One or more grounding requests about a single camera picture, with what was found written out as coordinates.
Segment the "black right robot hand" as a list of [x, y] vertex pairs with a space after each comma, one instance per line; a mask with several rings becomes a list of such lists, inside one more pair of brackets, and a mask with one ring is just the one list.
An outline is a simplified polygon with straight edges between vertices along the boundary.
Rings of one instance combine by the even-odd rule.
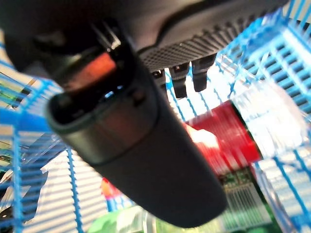
[[63, 88], [51, 129], [154, 216], [191, 228], [225, 194], [154, 73], [216, 54], [284, 0], [3, 0], [0, 27], [17, 71]]

